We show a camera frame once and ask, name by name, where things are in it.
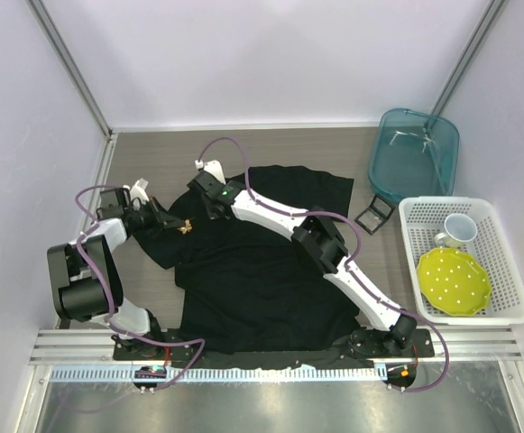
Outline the black t-shirt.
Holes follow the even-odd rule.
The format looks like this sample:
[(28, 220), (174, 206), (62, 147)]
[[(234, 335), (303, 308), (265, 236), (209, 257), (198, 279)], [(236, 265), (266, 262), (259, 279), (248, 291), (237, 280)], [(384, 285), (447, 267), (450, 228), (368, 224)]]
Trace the black t-shirt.
[(358, 327), (359, 309), (302, 267), (291, 242), (262, 226), (212, 219), (189, 190), (170, 214), (192, 229), (149, 229), (134, 238), (185, 292), (179, 335), (220, 353), (329, 348)]

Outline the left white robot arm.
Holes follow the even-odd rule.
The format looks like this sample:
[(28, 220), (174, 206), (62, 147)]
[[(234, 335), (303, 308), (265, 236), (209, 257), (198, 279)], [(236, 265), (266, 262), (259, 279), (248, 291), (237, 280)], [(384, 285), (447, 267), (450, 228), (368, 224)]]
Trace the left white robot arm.
[(191, 223), (168, 213), (145, 187), (141, 180), (101, 189), (92, 225), (77, 239), (49, 248), (47, 262), (60, 319), (106, 327), (118, 348), (153, 360), (163, 353), (165, 338), (157, 318), (125, 297), (113, 252), (138, 233), (186, 234)]

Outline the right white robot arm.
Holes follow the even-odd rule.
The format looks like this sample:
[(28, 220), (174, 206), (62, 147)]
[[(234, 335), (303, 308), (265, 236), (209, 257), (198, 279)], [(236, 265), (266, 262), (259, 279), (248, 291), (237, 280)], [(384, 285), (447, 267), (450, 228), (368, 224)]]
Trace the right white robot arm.
[(254, 191), (249, 182), (222, 181), (205, 169), (188, 188), (202, 198), (212, 217), (254, 223), (290, 240), (300, 263), (335, 285), (381, 332), (385, 353), (399, 356), (411, 348), (418, 322), (366, 276), (354, 260), (357, 253), (348, 252), (335, 225), (344, 222), (358, 235), (356, 224), (347, 217), (289, 207)]

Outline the red gold brooch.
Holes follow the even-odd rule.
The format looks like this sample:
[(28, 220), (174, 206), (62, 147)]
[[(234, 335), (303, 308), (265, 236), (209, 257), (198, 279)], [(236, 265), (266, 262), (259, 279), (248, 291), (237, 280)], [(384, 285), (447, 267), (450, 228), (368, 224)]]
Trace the red gold brooch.
[(186, 235), (189, 232), (191, 232), (192, 229), (193, 229), (193, 225), (191, 224), (191, 221), (189, 219), (185, 219), (184, 222), (183, 222), (183, 225), (179, 228), (179, 231), (183, 235)]

